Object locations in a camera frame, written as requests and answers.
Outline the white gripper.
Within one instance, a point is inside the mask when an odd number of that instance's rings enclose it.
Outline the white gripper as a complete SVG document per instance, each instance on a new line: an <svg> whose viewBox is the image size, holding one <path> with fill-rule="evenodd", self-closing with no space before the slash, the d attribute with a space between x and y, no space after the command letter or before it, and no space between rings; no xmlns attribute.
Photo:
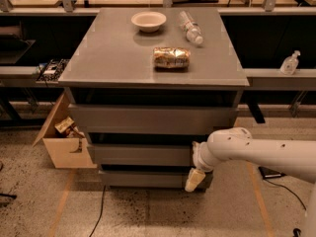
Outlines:
<svg viewBox="0 0 316 237"><path fill-rule="evenodd" d="M205 142L193 142L193 163L196 168L191 168L186 180L185 191L193 192L205 178L205 173L211 172L213 167L206 162L206 156L210 156Z"/></svg>

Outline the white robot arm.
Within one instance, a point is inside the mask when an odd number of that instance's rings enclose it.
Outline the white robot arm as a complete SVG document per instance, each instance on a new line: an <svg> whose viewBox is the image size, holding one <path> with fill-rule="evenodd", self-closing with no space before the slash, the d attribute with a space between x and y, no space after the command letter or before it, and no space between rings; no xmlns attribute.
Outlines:
<svg viewBox="0 0 316 237"><path fill-rule="evenodd" d="M314 185L300 237L316 237L316 142L256 139L244 127L213 132L193 142L193 163L185 190L193 192L205 174L224 161L244 160Z"/></svg>

